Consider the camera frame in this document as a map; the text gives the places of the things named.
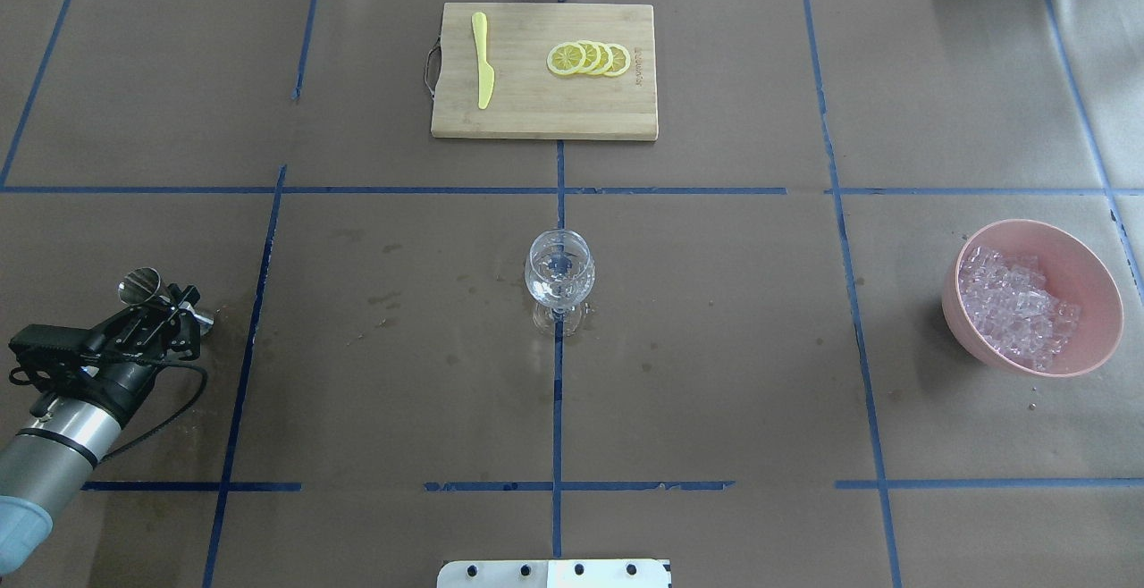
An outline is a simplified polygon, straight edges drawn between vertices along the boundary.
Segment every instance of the glass of water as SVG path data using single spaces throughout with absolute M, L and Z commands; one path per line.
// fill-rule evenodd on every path
M 532 241 L 524 281 L 537 307 L 532 320 L 545 333 L 562 323 L 563 335 L 572 335 L 585 316 L 583 299 L 596 283 L 596 262 L 588 243 L 575 231 L 555 229 Z

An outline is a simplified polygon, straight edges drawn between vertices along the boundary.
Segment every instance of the cutting board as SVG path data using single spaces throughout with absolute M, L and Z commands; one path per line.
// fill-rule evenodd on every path
M 477 108 L 472 13 L 488 17 L 488 62 L 496 82 Z M 555 76 L 548 50 L 591 39 L 631 51 L 617 78 Z M 659 136 L 652 6 L 577 2 L 445 2 L 434 137 L 479 140 L 628 140 Z

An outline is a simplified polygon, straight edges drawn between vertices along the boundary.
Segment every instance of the yellow knife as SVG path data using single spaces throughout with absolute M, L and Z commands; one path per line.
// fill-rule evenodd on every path
M 493 98 L 496 72 L 488 65 L 488 17 L 485 13 L 472 14 L 472 38 L 477 42 L 477 108 L 486 109 L 488 100 Z

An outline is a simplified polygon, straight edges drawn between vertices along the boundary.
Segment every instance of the brown table surface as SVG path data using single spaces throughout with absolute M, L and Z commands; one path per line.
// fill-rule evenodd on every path
M 446 1 L 556 0 L 0 0 L 0 336 L 93 326 L 143 265 L 220 310 L 199 405 L 5 588 L 1139 585 L 1144 0 L 567 0 L 656 7 L 653 144 L 431 138 Z M 1097 372 L 945 327 L 1006 217 L 1112 271 Z M 521 277 L 561 223 L 597 261 L 564 341 Z

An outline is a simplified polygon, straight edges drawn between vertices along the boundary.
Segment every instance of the pink bowl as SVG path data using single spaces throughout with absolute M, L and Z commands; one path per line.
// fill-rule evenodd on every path
M 977 246 L 988 246 L 1006 257 L 1036 255 L 1048 279 L 1046 289 L 1059 300 L 1081 305 L 1080 323 L 1064 351 L 1048 372 L 1036 372 L 1001 356 L 985 342 L 966 313 L 958 289 L 958 268 Z M 1087 374 L 1105 364 L 1120 344 L 1125 309 L 1109 270 L 1082 241 L 1033 218 L 1004 218 L 974 233 L 958 253 L 942 289 L 942 311 L 958 342 L 974 357 L 1001 370 L 1050 379 Z

